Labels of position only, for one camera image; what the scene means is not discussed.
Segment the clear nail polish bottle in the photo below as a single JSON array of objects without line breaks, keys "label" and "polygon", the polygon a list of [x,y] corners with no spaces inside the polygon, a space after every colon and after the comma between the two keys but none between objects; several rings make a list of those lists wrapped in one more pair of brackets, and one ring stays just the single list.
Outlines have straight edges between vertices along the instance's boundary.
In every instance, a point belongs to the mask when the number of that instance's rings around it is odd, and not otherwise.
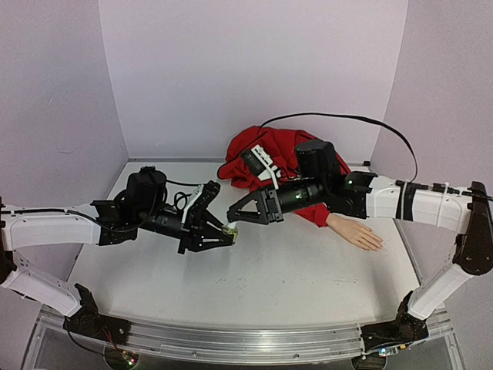
[{"label": "clear nail polish bottle", "polygon": [[239,234],[239,230],[237,227],[235,227],[235,228],[224,227],[223,232],[226,235],[230,235],[233,239],[236,239],[238,234]]}]

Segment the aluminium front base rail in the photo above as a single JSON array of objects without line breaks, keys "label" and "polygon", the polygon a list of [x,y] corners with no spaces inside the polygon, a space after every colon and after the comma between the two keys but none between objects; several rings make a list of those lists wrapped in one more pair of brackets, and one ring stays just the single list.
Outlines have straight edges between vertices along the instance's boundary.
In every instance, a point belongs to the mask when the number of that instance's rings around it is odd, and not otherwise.
[{"label": "aluminium front base rail", "polygon": [[36,320],[25,369],[188,368],[209,364],[263,366],[336,364],[355,369],[462,369],[448,313],[439,308],[413,337],[389,322],[319,328],[199,327],[105,317],[78,328],[50,308]]}]

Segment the mannequin hand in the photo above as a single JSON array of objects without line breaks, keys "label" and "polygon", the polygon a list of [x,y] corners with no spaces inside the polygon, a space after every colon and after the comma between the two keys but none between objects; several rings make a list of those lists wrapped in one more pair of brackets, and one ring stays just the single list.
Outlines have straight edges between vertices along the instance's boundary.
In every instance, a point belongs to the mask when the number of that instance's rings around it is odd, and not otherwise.
[{"label": "mannequin hand", "polygon": [[345,241],[362,250],[380,251],[383,248],[383,239],[369,227],[355,220],[330,214],[327,217],[327,226]]}]

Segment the red black sports jacket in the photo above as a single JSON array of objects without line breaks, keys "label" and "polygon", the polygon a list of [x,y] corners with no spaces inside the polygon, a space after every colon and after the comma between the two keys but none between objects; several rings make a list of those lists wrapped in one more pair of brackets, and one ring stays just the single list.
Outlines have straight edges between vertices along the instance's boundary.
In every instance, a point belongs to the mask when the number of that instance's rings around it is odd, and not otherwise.
[{"label": "red black sports jacket", "polygon": [[[281,180],[286,181],[297,174],[298,162],[295,146],[315,138],[303,130],[259,129],[257,126],[251,126],[231,140],[226,152],[225,163],[218,170],[218,177],[221,180],[229,180],[233,187],[251,191],[270,184],[270,180],[261,181],[252,174],[250,168],[240,157],[244,150],[259,145],[273,160],[273,164],[280,169]],[[296,214],[318,227],[330,227],[339,234],[356,229],[353,221],[343,220],[331,214],[322,204],[298,210]]]}]

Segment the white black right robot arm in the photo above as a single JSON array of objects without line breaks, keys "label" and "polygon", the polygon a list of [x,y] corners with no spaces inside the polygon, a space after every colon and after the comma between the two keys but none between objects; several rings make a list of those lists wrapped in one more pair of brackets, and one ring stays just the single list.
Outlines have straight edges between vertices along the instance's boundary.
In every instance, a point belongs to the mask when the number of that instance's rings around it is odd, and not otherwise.
[{"label": "white black right robot arm", "polygon": [[247,194],[227,211],[229,222],[281,222],[286,213],[324,204],[332,214],[362,220],[392,220],[405,232],[424,228],[433,242],[450,243],[444,262],[403,303],[402,316],[425,321],[474,277],[492,270],[492,216],[484,185],[424,185],[354,171],[294,180]]}]

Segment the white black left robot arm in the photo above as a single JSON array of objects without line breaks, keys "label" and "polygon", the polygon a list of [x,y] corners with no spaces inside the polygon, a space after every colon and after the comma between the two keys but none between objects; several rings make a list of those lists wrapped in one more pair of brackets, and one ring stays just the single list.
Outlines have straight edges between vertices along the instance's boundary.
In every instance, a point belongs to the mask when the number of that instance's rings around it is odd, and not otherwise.
[{"label": "white black left robot arm", "polygon": [[207,251],[235,244],[238,229],[208,210],[195,196],[182,210],[159,198],[127,204],[95,200],[68,208],[1,207],[1,286],[55,309],[89,337],[104,329],[92,292],[38,269],[20,252],[49,244],[94,244],[106,247],[134,241],[140,230],[179,240],[179,252]]}]

